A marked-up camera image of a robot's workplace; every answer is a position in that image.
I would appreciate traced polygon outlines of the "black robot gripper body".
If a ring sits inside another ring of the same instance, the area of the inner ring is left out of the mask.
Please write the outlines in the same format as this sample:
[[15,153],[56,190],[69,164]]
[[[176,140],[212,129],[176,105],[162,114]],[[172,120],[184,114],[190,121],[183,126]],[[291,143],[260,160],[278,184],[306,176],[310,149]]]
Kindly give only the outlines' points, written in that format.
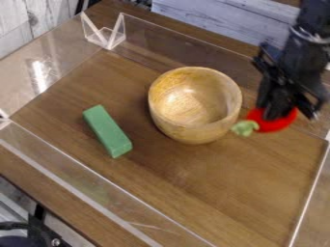
[[316,118],[330,93],[320,75],[330,61],[330,27],[319,30],[292,26],[284,46],[278,48],[267,41],[259,45],[252,58],[254,67],[267,73],[275,87],[292,87],[298,95],[296,108],[307,119]]

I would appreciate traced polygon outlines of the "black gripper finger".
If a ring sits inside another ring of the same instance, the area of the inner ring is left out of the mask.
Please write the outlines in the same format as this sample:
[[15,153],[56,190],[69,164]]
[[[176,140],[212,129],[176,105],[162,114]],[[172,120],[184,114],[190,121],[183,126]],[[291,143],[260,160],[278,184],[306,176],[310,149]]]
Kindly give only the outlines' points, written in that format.
[[271,103],[264,108],[263,119],[274,121],[288,115],[296,106],[299,93],[292,87],[274,87],[271,93]]
[[270,77],[270,75],[264,73],[258,89],[258,97],[256,97],[258,108],[266,108],[271,103],[271,93],[274,87],[275,87],[274,80]]

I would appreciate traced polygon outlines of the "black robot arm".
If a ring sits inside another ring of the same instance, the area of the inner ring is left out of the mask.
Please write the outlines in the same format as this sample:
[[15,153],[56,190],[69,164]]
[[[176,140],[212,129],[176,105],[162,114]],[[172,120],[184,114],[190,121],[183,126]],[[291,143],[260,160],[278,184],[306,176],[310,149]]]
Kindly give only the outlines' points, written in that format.
[[300,11],[282,48],[259,45],[252,64],[263,74],[255,106],[275,121],[296,108],[315,119],[330,101],[322,73],[330,63],[330,0],[300,0]]

